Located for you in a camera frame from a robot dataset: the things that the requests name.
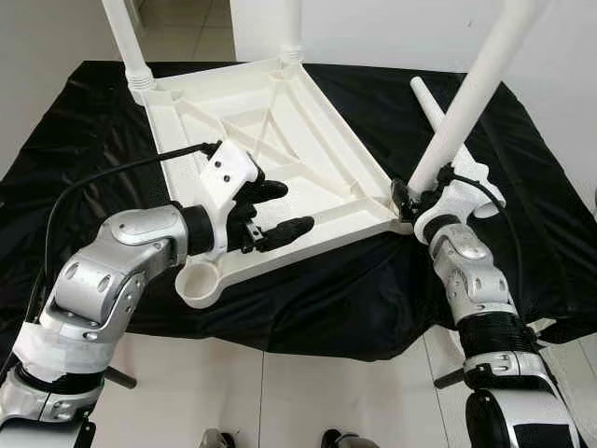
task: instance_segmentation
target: black cable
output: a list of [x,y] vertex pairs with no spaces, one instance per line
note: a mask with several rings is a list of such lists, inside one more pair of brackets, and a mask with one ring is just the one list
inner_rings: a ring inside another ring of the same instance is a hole
[[470,185],[471,187],[475,187],[476,189],[480,189],[485,196],[487,196],[497,208],[497,211],[500,213],[502,218],[507,224],[508,229],[510,230],[510,234],[512,235],[512,242],[514,244],[514,251],[516,256],[516,293],[518,296],[518,300],[522,300],[522,249],[521,249],[521,240],[519,239],[519,235],[516,233],[516,229],[514,227],[514,223],[510,218],[509,213],[507,212],[506,208],[495,197],[493,193],[489,191],[484,185],[482,185],[478,180],[469,179],[468,177],[463,177],[461,175],[450,174],[447,175],[447,179],[457,180],[459,182],[464,182],[465,184]]
[[175,151],[170,151],[165,154],[159,154],[157,156],[152,156],[146,159],[142,159],[140,161],[134,161],[131,163],[126,163],[124,165],[116,166],[109,170],[102,171],[96,175],[90,175],[89,177],[85,177],[81,180],[78,180],[73,185],[69,186],[65,189],[61,195],[58,197],[56,202],[54,203],[51,211],[49,212],[48,218],[48,226],[46,228],[46,244],[45,244],[45,255],[44,255],[44,265],[40,275],[38,275],[39,280],[34,282],[34,289],[32,290],[32,294],[29,299],[29,304],[27,307],[27,315],[26,317],[32,319],[33,310],[35,310],[35,298],[37,297],[37,290],[41,286],[42,278],[45,277],[46,279],[46,291],[50,291],[54,282],[54,278],[52,275],[52,237],[54,232],[54,226],[56,221],[56,216],[58,215],[58,211],[61,208],[62,204],[66,200],[66,198],[72,194],[74,191],[80,189],[81,187],[85,187],[86,185],[95,182],[96,180],[102,179],[104,177],[108,177],[110,175],[115,175],[121,173],[123,171],[128,171],[134,168],[138,168],[140,166],[148,165],[150,163],[156,163],[159,161],[167,161],[169,159],[175,159],[177,157],[183,157],[188,154],[192,154],[194,152],[201,151],[205,154],[214,154],[215,150],[219,147],[221,142],[217,142],[214,144],[207,144],[202,143],[200,145],[194,145],[192,147],[185,147],[182,149],[177,149]]

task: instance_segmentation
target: white tape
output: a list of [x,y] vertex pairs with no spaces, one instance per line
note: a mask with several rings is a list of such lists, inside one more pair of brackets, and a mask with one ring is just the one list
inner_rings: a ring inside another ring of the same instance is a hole
[[28,372],[49,383],[67,372],[104,371],[110,365],[115,348],[116,343],[76,341],[24,322],[12,351]]

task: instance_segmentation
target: black cloth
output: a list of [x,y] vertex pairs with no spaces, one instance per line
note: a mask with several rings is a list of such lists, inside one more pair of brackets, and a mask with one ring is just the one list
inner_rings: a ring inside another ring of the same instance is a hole
[[[153,63],[156,77],[222,63]],[[391,177],[408,179],[432,137],[409,81],[421,76],[446,109],[460,77],[388,68],[306,64],[332,104]],[[552,317],[597,329],[597,225],[512,92],[500,86],[467,140],[507,198],[522,235],[526,322]],[[21,149],[0,184],[0,348],[11,346],[43,252],[49,209],[75,180],[155,154],[145,110],[129,95],[120,63],[85,62]],[[98,181],[60,216],[57,266],[93,240],[105,217],[169,201],[159,166]],[[500,217],[469,221],[510,279],[513,246]],[[216,336],[270,352],[390,358],[434,324],[452,327],[426,246],[381,234],[227,288],[206,310],[174,292],[176,270],[146,290],[129,331]],[[562,331],[555,331],[562,337]]]

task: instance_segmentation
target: white wall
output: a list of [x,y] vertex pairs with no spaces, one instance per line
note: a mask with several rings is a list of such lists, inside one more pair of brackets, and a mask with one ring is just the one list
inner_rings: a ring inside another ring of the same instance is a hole
[[[278,53],[279,0],[231,0],[239,61]],[[465,71],[498,0],[303,0],[306,62]],[[597,187],[597,2],[555,0],[510,66],[517,93],[594,209]]]
[[0,178],[86,59],[116,59],[100,0],[0,1]]

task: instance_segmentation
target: white tile floor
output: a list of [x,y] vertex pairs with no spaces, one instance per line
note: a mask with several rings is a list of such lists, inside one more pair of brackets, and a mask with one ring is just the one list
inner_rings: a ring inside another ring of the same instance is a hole
[[[234,61],[229,0],[145,0],[141,17],[149,61]],[[595,372],[596,347],[597,336],[582,343]],[[316,448],[323,431],[337,427],[381,448],[467,447],[469,391],[432,383],[461,363],[439,328],[400,357],[374,363],[127,334],[113,366],[139,385],[106,384],[93,446],[192,448],[207,427],[219,427],[239,448]]]

